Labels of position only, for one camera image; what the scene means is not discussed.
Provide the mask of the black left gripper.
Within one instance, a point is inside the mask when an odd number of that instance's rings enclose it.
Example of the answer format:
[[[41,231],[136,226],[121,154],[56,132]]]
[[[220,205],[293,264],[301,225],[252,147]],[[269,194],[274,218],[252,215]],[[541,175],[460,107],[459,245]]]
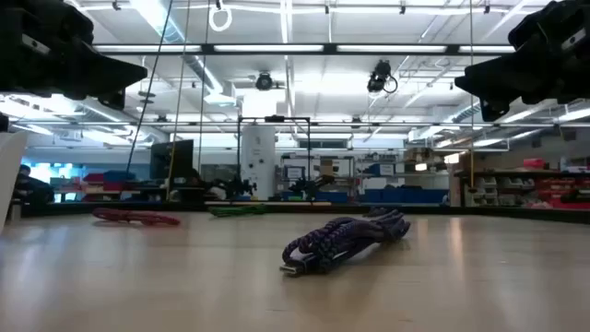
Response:
[[[0,0],[0,92],[73,100],[115,110],[148,70],[95,51],[94,25],[64,0]]]

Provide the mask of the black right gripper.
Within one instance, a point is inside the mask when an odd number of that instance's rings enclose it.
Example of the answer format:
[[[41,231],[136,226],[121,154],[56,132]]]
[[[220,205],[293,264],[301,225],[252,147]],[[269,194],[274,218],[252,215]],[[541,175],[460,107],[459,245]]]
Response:
[[[470,65],[454,85],[480,101],[482,118],[493,122],[520,99],[567,103],[590,94],[581,83],[590,72],[590,0],[551,0],[508,34],[513,52]]]

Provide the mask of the blue storage bin row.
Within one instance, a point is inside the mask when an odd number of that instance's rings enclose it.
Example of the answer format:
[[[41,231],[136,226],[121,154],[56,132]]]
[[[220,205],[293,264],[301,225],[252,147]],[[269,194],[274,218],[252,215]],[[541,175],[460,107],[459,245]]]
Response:
[[[363,203],[391,204],[441,204],[447,196],[445,189],[424,189],[415,187],[395,187],[384,189],[366,189],[360,196]]]

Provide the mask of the black computer monitor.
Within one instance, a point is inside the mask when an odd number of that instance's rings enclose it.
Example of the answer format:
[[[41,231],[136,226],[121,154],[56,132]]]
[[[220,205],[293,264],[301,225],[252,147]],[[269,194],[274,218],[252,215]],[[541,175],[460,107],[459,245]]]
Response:
[[[149,176],[153,180],[188,177],[193,173],[194,141],[181,140],[151,146]]]

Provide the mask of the person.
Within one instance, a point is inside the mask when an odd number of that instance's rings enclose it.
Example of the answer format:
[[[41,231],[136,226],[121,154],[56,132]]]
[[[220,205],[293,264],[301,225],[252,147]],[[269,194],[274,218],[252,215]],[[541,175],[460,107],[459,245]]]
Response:
[[[46,205],[54,202],[54,191],[49,184],[31,177],[30,167],[21,164],[14,186],[13,198],[32,206]]]

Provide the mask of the overhead frame light bar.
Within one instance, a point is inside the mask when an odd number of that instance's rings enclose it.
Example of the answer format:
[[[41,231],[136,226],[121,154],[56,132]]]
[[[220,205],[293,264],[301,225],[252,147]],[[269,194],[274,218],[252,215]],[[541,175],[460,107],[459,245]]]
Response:
[[[352,43],[272,43],[272,44],[95,44],[94,48],[108,55],[156,54],[385,54],[385,55],[448,55],[493,56],[511,53],[510,45],[496,44],[352,44]]]

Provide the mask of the black neighbouring station frame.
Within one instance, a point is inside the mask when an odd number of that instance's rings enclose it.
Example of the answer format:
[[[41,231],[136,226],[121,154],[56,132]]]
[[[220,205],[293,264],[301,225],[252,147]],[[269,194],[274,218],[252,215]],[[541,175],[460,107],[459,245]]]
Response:
[[[237,120],[237,175],[241,177],[241,144],[242,130],[247,125],[274,126],[276,132],[276,167],[277,167],[277,127],[278,126],[297,126],[300,123],[307,125],[311,130],[311,119],[309,117],[286,117],[282,115],[268,115],[263,117],[239,116]],[[276,185],[276,168],[275,168],[275,185]]]

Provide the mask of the white plastic bin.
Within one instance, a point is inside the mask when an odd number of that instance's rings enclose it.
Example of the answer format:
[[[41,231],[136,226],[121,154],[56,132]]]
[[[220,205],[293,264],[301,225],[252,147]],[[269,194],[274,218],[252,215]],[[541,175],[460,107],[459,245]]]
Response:
[[[0,234],[6,224],[6,215],[27,141],[28,135],[24,132],[0,133]]]

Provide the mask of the white cylindrical tank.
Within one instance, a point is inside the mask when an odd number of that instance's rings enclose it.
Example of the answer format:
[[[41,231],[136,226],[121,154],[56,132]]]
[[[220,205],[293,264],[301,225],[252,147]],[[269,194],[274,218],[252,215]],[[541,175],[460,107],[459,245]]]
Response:
[[[253,196],[266,201],[275,194],[276,132],[274,126],[247,125],[242,130],[241,177]]]

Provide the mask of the stacked red blue bins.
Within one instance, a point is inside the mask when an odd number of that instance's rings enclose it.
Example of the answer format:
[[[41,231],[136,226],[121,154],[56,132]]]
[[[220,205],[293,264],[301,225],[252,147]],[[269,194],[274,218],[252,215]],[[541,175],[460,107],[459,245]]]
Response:
[[[82,189],[86,194],[115,194],[132,189],[137,178],[132,172],[110,170],[91,172],[82,180]]]

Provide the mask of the storage shelf with bins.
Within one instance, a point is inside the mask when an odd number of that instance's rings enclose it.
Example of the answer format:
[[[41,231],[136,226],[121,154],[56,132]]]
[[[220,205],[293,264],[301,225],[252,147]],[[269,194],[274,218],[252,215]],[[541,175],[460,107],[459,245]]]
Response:
[[[478,208],[590,210],[590,164],[559,165],[527,159],[521,168],[460,170],[459,204]]]

